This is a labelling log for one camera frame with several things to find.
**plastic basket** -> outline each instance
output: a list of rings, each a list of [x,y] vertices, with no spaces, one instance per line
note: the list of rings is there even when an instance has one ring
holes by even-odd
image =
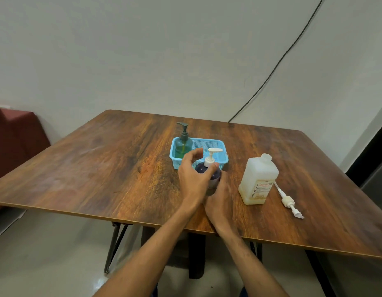
[[[175,137],[172,140],[172,146],[170,147],[170,153],[169,153],[169,157],[173,161],[173,167],[176,170],[179,169],[179,166],[182,163],[182,159],[181,158],[175,158],[174,157],[174,154],[175,154],[174,141],[177,138],[178,137]],[[209,139],[197,139],[197,138],[193,138],[193,137],[190,137],[190,139],[192,139],[192,149],[193,150],[201,148],[201,147],[203,148],[203,157],[201,159],[197,160],[195,163],[193,163],[192,166],[194,168],[197,166],[197,164],[199,164],[201,162],[204,162],[205,161],[205,157],[209,156],[209,151],[208,151],[209,148],[220,148],[220,149],[223,149],[223,152],[213,153],[214,161],[219,163],[220,170],[223,169],[223,167],[224,167],[224,165],[226,163],[228,163],[227,150],[225,149],[225,145],[224,145],[224,143],[222,141],[220,141],[220,140],[209,140]]]

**bottle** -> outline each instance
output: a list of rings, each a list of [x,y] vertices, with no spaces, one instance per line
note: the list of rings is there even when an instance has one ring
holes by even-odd
[[[188,124],[182,122],[177,122],[177,124],[183,126],[183,132],[174,141],[174,157],[183,158],[186,153],[192,150],[192,140],[188,137]]]
[[[261,157],[249,158],[238,189],[243,203],[264,204],[278,175],[271,155],[264,153]]]
[[[209,156],[205,158],[205,162],[201,162],[200,164],[197,164],[195,167],[195,170],[198,173],[205,173],[205,171],[214,163],[213,153],[214,152],[223,152],[223,149],[220,148],[209,148]],[[221,170],[217,168],[216,172],[212,175],[212,177],[209,180],[209,189],[214,189],[217,187],[218,182],[221,178]]]

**table top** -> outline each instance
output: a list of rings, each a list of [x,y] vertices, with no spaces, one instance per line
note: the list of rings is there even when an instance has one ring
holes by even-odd
[[[243,238],[317,251],[382,257],[382,211],[301,131],[106,110],[0,179],[0,205],[145,226],[165,223],[181,203],[172,139],[222,140],[234,220]],[[247,159],[272,155],[279,187],[305,216],[293,216],[275,187],[263,205],[238,193]],[[203,207],[186,229],[214,233]]]

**wire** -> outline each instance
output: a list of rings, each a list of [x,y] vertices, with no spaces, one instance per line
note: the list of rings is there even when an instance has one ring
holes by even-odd
[[[253,98],[258,94],[258,92],[264,87],[264,85],[267,83],[267,81],[271,78],[273,72],[275,72],[276,68],[278,67],[278,65],[280,64],[280,62],[282,61],[282,59],[287,55],[287,53],[289,53],[289,51],[294,47],[294,45],[298,42],[298,40],[301,38],[301,36],[304,34],[305,30],[308,28],[310,22],[312,21],[313,17],[315,16],[315,13],[317,12],[317,10],[319,9],[320,7],[320,4],[322,4],[323,0],[320,0],[319,4],[317,5],[315,11],[313,12],[311,18],[309,19],[309,21],[307,22],[307,24],[305,25],[304,29],[301,31],[300,35],[298,35],[297,39],[293,42],[293,44],[290,46],[290,48],[287,49],[287,51],[285,52],[285,54],[283,54],[282,58],[278,61],[278,63],[275,65],[275,67],[273,68],[272,72],[269,74],[268,78],[264,81],[263,85],[260,86],[260,88],[256,91],[256,93],[246,102],[245,105],[242,106],[242,108],[240,110],[238,110],[238,112],[236,114],[234,114],[234,116],[229,119],[228,123],[232,121],[233,118],[235,118],[238,113],[241,112],[241,110],[247,105],[249,104],[249,102],[251,100],[253,100]]]

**red couch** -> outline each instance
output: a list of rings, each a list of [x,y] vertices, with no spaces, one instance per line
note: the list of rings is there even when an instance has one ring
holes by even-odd
[[[0,108],[0,178],[49,146],[33,112]]]

